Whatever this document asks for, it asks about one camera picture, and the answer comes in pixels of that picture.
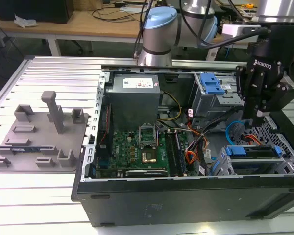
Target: motherboard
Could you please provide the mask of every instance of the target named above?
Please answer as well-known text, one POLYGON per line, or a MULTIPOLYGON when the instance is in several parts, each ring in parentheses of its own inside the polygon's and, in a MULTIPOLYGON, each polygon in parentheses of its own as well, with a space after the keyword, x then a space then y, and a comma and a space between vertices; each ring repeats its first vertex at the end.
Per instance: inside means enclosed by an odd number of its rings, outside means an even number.
POLYGON ((185 161, 188 146, 185 132, 115 131, 112 153, 108 161, 100 160, 97 177, 132 178, 163 176, 194 176, 195 172, 185 161))

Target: robotiq logo text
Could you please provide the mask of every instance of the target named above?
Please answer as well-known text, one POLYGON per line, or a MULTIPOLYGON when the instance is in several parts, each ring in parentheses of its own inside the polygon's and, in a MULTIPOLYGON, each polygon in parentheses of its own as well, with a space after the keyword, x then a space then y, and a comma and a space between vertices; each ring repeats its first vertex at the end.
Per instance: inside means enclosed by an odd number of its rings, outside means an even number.
POLYGON ((258 60, 255 60, 254 65, 260 65, 260 66, 265 67, 265 68, 270 69, 270 70, 271 70, 271 67, 272 67, 272 65, 269 65, 267 63, 264 63, 264 62, 261 62, 261 61, 258 61, 258 60))

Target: robotic arm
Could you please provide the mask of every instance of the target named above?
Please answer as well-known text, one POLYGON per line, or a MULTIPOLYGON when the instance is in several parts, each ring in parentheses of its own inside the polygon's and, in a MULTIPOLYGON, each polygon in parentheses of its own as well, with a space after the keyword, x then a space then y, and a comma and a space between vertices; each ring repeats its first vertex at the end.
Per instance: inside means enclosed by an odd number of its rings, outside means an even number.
POLYGON ((269 34, 248 45, 247 66, 238 66, 237 91, 244 103, 243 119, 259 125, 262 117, 294 99, 294 82, 286 70, 294 61, 294 0, 261 0, 258 21, 269 34))
POLYGON ((217 23, 210 0, 189 0, 183 15, 169 7, 151 9, 144 27, 141 66, 171 66, 172 46, 213 49, 247 39, 251 56, 236 68, 237 92, 244 101, 242 119, 259 125, 263 116, 279 111, 294 99, 294 82, 286 70, 294 61, 294 0, 261 0, 255 21, 225 24, 225 41, 210 44, 217 23), (194 32, 203 31, 197 41, 194 32))

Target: gray peg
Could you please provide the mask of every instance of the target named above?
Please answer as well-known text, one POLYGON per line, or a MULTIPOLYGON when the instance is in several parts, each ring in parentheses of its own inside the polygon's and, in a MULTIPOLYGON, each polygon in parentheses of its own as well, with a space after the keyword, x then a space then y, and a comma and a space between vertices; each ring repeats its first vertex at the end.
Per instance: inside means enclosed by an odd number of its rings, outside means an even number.
POLYGON ((63 122, 55 102, 56 96, 57 94, 54 91, 44 91, 41 100, 47 104, 55 128, 57 129, 58 134, 61 134, 63 131, 63 122))

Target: blue cable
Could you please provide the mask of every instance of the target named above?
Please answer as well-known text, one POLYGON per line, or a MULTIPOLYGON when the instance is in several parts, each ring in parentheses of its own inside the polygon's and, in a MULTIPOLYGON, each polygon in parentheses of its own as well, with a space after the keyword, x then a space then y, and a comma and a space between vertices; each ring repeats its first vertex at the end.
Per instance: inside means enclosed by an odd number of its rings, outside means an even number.
POLYGON ((231 138, 230 138, 230 134, 229 134, 229 132, 230 132, 230 127, 231 127, 232 125, 236 124, 236 123, 239 123, 239 124, 244 125, 244 123, 241 122, 241 121, 234 121, 234 122, 232 122, 230 125, 228 125, 227 128, 226 128, 226 130, 225 130, 225 136, 226 136, 226 139, 227 139, 227 141, 229 141, 229 143, 230 143, 231 145, 234 145, 234 142, 233 142, 233 141, 231 140, 231 138))
POLYGON ((229 52, 230 52, 230 47, 227 49, 227 52, 226 52, 226 55, 225 55, 226 58, 229 55, 229 52))
POLYGON ((225 55, 226 58, 228 57, 229 52, 230 52, 230 47, 228 47, 228 49, 227 49, 227 52, 226 52, 226 55, 225 55))

